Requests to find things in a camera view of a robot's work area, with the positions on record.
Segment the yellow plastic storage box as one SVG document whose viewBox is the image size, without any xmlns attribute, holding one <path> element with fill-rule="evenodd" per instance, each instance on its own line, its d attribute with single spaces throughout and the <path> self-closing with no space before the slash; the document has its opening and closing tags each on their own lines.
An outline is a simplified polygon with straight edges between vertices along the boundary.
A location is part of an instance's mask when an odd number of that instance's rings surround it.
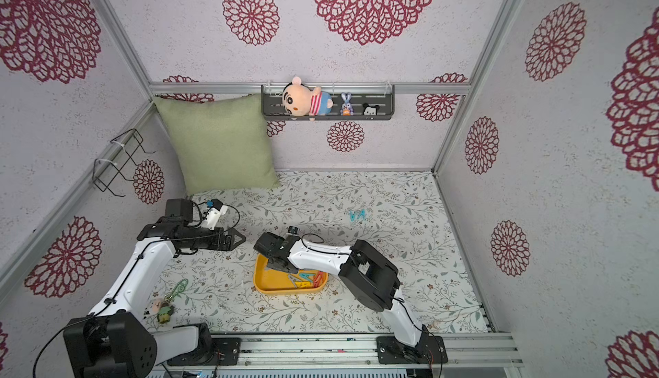
<svg viewBox="0 0 659 378">
<path fill-rule="evenodd" d="M 295 295 L 320 292 L 328 282 L 329 275 L 325 285 L 317 289 L 296 289 L 290 275 L 296 273 L 283 273 L 267 267 L 268 260 L 263 256 L 258 256 L 255 266 L 253 283 L 258 292 L 265 295 Z"/>
</svg>

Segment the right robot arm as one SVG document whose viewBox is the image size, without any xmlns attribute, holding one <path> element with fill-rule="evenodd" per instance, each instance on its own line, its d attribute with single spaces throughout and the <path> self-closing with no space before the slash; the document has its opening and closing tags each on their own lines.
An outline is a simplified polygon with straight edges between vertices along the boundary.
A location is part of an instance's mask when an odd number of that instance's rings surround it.
<svg viewBox="0 0 659 378">
<path fill-rule="evenodd" d="M 448 363 L 444 340 L 430 332 L 408 304 L 398 268 L 369 242 L 317 244 L 291 227 L 286 237 L 264 232 L 254 249 L 276 271 L 315 270 L 336 276 L 361 305 L 380 314 L 393 332 L 376 338 L 380 364 Z"/>
</svg>

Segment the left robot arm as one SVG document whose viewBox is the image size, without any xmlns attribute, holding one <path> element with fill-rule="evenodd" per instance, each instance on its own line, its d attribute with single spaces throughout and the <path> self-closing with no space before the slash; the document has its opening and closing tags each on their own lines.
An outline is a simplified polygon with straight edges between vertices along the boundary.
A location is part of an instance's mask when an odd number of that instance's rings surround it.
<svg viewBox="0 0 659 378">
<path fill-rule="evenodd" d="M 131 258 L 103 299 L 57 331 L 74 376 L 146 377 L 174 359 L 186 365 L 222 359 L 204 323 L 159 333 L 142 324 L 149 294 L 172 259 L 201 250 L 232 251 L 245 242 L 235 225 L 224 229 L 219 224 L 232 206 L 212 199 L 206 207 L 169 200 L 165 215 L 141 230 Z"/>
</svg>

